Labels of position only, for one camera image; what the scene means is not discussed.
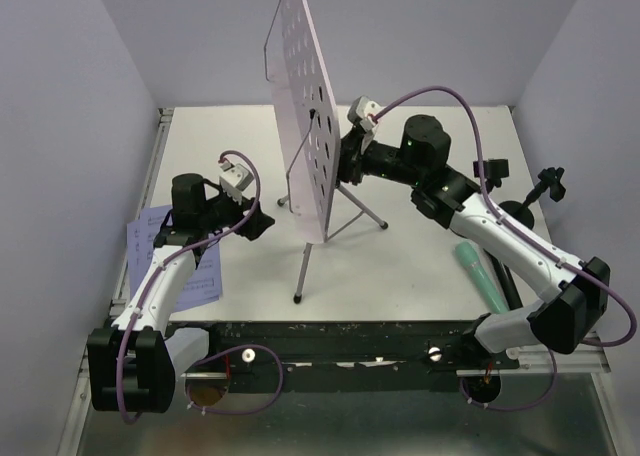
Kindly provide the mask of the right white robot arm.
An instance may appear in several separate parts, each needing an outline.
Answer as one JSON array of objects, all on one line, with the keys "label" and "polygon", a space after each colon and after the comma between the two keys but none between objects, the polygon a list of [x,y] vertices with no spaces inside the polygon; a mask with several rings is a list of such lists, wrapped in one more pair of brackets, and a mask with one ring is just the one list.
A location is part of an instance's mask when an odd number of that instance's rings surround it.
[{"label": "right white robot arm", "polygon": [[537,302],[479,317],[460,343],[460,355],[480,368],[496,353],[542,344],[570,354],[604,314],[610,268],[594,257],[584,262],[540,238],[509,214],[493,213],[478,184],[447,163],[451,138],[433,116],[406,120],[397,147],[374,140],[371,118],[350,117],[342,138],[338,178],[357,185],[376,176],[411,187],[411,201],[425,217],[475,242],[515,272]]}]

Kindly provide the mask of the green toy microphone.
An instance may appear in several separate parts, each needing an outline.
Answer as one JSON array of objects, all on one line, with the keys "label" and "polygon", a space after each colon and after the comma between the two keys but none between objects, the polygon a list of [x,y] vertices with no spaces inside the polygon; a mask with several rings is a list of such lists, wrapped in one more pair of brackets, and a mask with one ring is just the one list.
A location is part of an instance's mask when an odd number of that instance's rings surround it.
[{"label": "green toy microphone", "polygon": [[466,270],[491,312],[506,313],[508,311],[506,302],[484,269],[474,247],[466,241],[461,242],[455,246],[454,255],[458,263]]}]

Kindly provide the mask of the black microphone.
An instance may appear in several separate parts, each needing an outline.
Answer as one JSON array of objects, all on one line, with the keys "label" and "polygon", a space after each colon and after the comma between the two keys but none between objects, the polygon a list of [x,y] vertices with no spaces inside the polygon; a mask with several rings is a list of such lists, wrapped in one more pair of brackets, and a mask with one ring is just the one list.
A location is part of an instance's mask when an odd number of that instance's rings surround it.
[{"label": "black microphone", "polygon": [[509,268],[503,265],[493,255],[489,254],[488,257],[508,307],[511,310],[522,308],[523,303]]}]

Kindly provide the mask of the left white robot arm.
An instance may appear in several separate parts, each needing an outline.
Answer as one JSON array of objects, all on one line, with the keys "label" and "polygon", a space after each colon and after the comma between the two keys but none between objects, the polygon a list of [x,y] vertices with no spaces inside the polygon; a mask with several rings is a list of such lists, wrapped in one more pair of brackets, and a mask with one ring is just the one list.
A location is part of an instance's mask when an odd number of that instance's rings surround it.
[{"label": "left white robot arm", "polygon": [[220,344],[207,331],[186,328],[166,334],[170,316],[199,267],[208,246],[229,234],[253,241],[274,225],[259,199],[244,191],[260,182],[242,164],[223,164],[213,183],[195,173],[173,178],[171,208],[153,240],[150,266],[132,300],[108,327],[87,339],[92,406],[118,411],[126,420],[142,413],[163,413],[173,399],[179,372],[194,366],[214,369]]}]

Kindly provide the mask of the black microphone stand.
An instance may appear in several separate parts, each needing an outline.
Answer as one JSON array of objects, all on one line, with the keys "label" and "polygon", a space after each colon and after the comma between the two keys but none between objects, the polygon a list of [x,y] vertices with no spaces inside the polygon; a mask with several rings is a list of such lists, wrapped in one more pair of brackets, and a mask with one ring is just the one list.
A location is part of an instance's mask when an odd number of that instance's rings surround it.
[{"label": "black microphone stand", "polygon": [[495,188],[500,188],[504,179],[510,175],[509,161],[507,159],[489,159],[482,162],[473,162],[474,176],[485,183],[486,190],[490,193]]},{"label": "black microphone stand", "polygon": [[499,207],[506,211],[518,222],[523,224],[530,230],[534,229],[535,217],[530,209],[530,206],[537,202],[540,197],[548,192],[549,197],[554,202],[561,201],[566,194],[566,188],[561,182],[561,179],[565,173],[563,167],[549,167],[543,169],[538,174],[538,183],[527,194],[522,202],[506,200],[499,204]]}]

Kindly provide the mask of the silver tripod music stand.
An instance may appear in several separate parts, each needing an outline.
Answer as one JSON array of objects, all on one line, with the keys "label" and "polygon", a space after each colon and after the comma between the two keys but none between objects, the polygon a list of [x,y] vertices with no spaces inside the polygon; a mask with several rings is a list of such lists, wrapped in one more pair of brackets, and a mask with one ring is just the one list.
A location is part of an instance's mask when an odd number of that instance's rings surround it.
[{"label": "silver tripod music stand", "polygon": [[337,178],[341,131],[337,106],[307,0],[278,0],[272,19],[281,27],[281,49],[263,46],[286,194],[277,205],[288,210],[305,242],[293,302],[303,289],[314,246],[324,244],[366,215],[381,229],[388,223]]}]

